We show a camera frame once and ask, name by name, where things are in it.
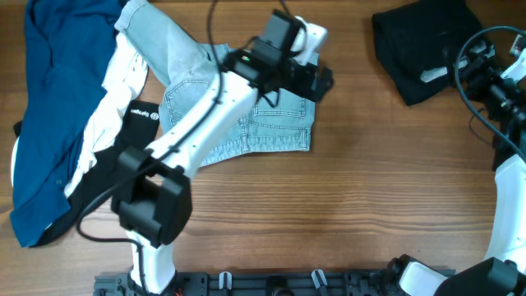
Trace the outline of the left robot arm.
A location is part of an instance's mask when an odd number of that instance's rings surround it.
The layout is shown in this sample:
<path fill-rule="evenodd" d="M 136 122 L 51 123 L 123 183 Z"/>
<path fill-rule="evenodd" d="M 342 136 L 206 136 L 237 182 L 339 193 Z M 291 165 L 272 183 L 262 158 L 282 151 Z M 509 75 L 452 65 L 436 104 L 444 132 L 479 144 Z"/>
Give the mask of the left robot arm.
<path fill-rule="evenodd" d="M 189 113 L 145 149 L 125 149 L 118 158 L 122 187 L 111 209 L 135 247 L 128 274 L 139 295 L 177 290 L 173 242 L 192 212 L 191 181 L 224 133 L 270 92 L 286 90 L 314 102 L 331 84 L 331 73 L 313 62 L 325 39 L 275 45 L 257 41 L 251 50 L 228 53 L 219 73 Z"/>

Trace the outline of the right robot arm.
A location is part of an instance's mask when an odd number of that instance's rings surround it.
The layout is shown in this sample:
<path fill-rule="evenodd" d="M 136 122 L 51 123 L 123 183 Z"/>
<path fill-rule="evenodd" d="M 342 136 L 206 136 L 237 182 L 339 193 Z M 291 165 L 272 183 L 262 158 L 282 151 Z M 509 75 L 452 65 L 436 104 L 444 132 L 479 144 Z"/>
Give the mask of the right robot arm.
<path fill-rule="evenodd" d="M 393 259 L 385 271 L 384 294 L 405 295 L 523 295 L 525 293 L 525 94 L 517 83 L 525 76 L 524 66 L 514 63 L 504 72 L 490 60 L 477 56 L 466 68 L 453 66 L 456 85 L 464 102 L 469 95 L 482 95 L 490 119 L 473 115 L 494 133 L 496 211 L 490 243 L 482 262 L 455 275 L 409 257 Z M 491 124 L 491 119 L 500 123 Z"/>

